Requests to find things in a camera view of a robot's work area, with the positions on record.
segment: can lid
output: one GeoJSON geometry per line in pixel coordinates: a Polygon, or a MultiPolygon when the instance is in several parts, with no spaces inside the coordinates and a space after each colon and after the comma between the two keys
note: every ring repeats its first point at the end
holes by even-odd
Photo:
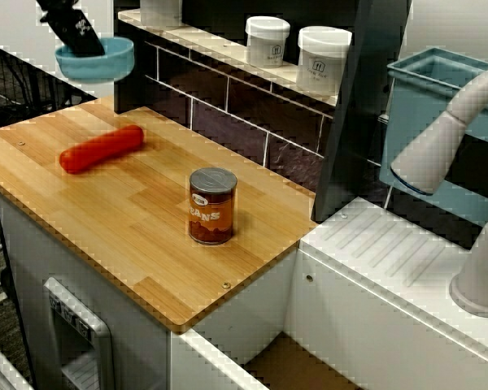
{"type": "Polygon", "coordinates": [[[223,168],[201,168],[190,176],[191,188],[212,195],[230,193],[236,185],[237,177],[223,168]]]}
{"type": "Polygon", "coordinates": [[[252,16],[246,21],[246,33],[258,38],[285,40],[290,35],[290,24],[273,16],[252,16]]]}
{"type": "Polygon", "coordinates": [[[316,55],[344,59],[349,51],[352,32],[341,28],[311,26],[300,30],[298,46],[316,55]]]}

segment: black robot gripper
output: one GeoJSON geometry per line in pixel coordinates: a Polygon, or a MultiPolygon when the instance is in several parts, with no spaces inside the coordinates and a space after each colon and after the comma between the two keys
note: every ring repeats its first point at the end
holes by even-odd
{"type": "Polygon", "coordinates": [[[104,55],[105,50],[81,10],[72,7],[78,0],[37,0],[46,13],[40,19],[48,23],[54,33],[76,57],[104,55]]]}

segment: wire rack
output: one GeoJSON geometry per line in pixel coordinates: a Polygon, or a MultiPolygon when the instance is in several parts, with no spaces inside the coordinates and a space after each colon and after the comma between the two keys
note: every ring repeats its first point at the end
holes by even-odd
{"type": "Polygon", "coordinates": [[[0,49],[0,127],[93,99],[0,49]]]}

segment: toy hot dog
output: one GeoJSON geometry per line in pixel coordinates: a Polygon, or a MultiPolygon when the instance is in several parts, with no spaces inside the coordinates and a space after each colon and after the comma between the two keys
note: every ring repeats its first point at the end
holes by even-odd
{"type": "Polygon", "coordinates": [[[136,149],[143,138],[138,126],[119,128],[63,151],[59,165],[68,173],[78,173],[106,158],[136,149]]]}

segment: toy kitchen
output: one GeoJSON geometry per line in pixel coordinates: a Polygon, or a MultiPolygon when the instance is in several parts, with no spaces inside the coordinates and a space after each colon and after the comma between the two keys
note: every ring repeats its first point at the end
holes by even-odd
{"type": "Polygon", "coordinates": [[[246,46],[194,27],[191,2],[160,1],[166,17],[143,0],[121,11],[101,53],[56,53],[113,97],[0,128],[1,238],[34,387],[488,388],[488,186],[452,174],[488,150],[488,63],[438,48],[399,60],[410,2],[359,0],[308,30],[253,5],[246,46]],[[300,63],[278,61],[297,44],[300,63]],[[321,84],[327,68],[338,82],[321,84]],[[365,172],[393,79],[380,200],[365,172]],[[260,124],[273,106],[318,131],[260,124]],[[312,162],[274,166],[284,150],[312,162]],[[397,199],[476,233],[436,234],[397,199]]]}

